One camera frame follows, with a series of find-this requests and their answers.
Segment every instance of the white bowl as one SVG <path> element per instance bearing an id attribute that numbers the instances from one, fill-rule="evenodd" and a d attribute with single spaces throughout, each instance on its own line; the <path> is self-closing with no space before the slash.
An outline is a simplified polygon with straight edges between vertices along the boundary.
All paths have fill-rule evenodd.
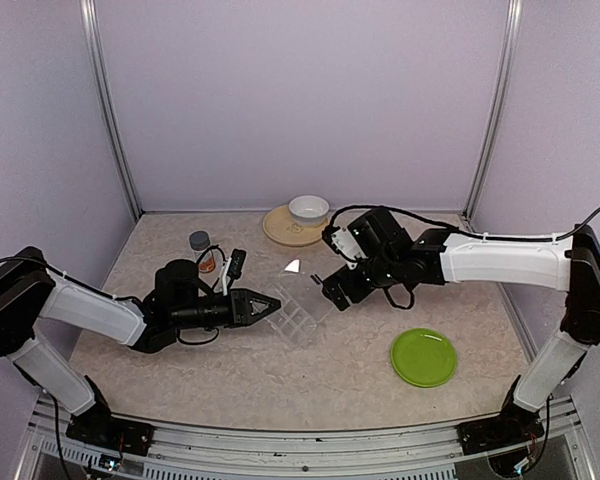
<path id="1" fill-rule="evenodd" d="M 329 203 L 324 198 L 303 195 L 291 200 L 289 211 L 298 225 L 315 227 L 327 218 Z"/>

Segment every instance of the white wall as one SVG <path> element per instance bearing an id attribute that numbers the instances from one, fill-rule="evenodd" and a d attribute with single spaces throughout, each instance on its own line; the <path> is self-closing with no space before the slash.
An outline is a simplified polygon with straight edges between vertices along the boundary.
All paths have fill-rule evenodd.
<path id="1" fill-rule="evenodd" d="M 77 2 L 0 2 L 0 257 L 29 244 L 100 284 L 132 228 L 95 93 Z M 45 331 L 68 354 L 76 332 Z M 0 480 L 35 403 L 0 358 Z"/>
<path id="2" fill-rule="evenodd" d="M 146 210 L 461 210 L 506 1 L 98 2 L 122 140 Z"/>
<path id="3" fill-rule="evenodd" d="M 600 1 L 525 0 L 493 165 L 476 224 L 489 232 L 565 231 L 600 204 Z M 592 223 L 600 240 L 600 216 Z M 511 287 L 541 345 L 564 295 Z M 600 346 L 570 382 L 600 465 Z"/>

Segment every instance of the metal corner post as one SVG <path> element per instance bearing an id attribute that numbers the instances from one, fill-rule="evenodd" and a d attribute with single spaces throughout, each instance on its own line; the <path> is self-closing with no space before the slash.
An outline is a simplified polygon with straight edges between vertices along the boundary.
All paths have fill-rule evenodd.
<path id="1" fill-rule="evenodd" d="M 133 183 L 124 149 L 122 148 L 120 131 L 118 130 L 118 123 L 116 122 L 116 117 L 113 112 L 113 102 L 111 101 L 111 92 L 109 91 L 109 85 L 107 83 L 102 44 L 100 43 L 100 34 L 98 32 L 95 0 L 80 0 L 80 8 L 82 11 L 84 32 L 87 38 L 87 46 L 91 56 L 93 73 L 98 88 L 102 116 L 107 127 L 107 133 L 109 134 L 109 141 L 111 142 L 111 149 L 113 151 L 116 168 L 120 175 L 125 200 L 127 201 L 127 205 L 134 221 L 137 222 L 142 216 L 143 210 L 140 206 L 140 200 L 135 184 Z"/>
<path id="2" fill-rule="evenodd" d="M 522 0 L 509 0 L 509 12 L 507 15 L 507 24 L 504 33 L 504 41 L 502 44 L 502 53 L 500 55 L 500 66 L 498 69 L 498 77 L 496 80 L 496 90 L 489 112 L 489 121 L 482 142 L 482 150 L 480 152 L 480 161 L 473 178 L 471 191 L 467 204 L 464 209 L 464 216 L 471 220 L 476 213 L 480 195 L 484 188 L 487 179 L 487 172 L 493 157 L 493 149 L 496 143 L 498 128 L 504 111 L 504 104 L 507 95 L 507 87 L 509 77 L 513 66 L 513 58 L 518 40 L 518 31 L 520 30 L 520 17 L 522 13 Z"/>

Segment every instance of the table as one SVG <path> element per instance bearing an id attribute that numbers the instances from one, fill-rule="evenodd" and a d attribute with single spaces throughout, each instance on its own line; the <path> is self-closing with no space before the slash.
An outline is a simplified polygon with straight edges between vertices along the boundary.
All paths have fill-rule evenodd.
<path id="1" fill-rule="evenodd" d="M 355 218 L 350 213 L 342 216 L 342 225 Z M 459 222 L 455 215 L 431 217 Z M 323 278 L 343 265 L 322 242 L 300 249 L 275 244 L 262 231 L 263 218 L 244 212 L 144 215 L 105 290 L 142 298 L 152 289 L 157 269 L 176 258 L 192 258 L 188 236 L 195 230 L 208 231 L 227 252 L 235 247 L 248 252 L 236 286 L 257 290 L 293 259 L 301 260 L 303 271 Z M 414 238 L 426 228 L 400 221 Z M 396 300 L 406 298 L 397 293 Z M 391 343 L 415 327 L 441 332 L 457 350 L 456 374 L 441 387 L 413 387 L 392 369 Z M 204 335 L 183 334 L 188 340 Z M 392 309 L 382 292 L 375 292 L 345 312 L 332 310 L 311 342 L 295 349 L 266 320 L 222 330 L 210 345 L 176 344 L 152 355 L 85 331 L 71 364 L 95 381 L 115 412 L 286 431 L 407 426 L 495 412 L 526 366 L 497 287 L 479 282 L 419 286 L 409 312 Z"/>

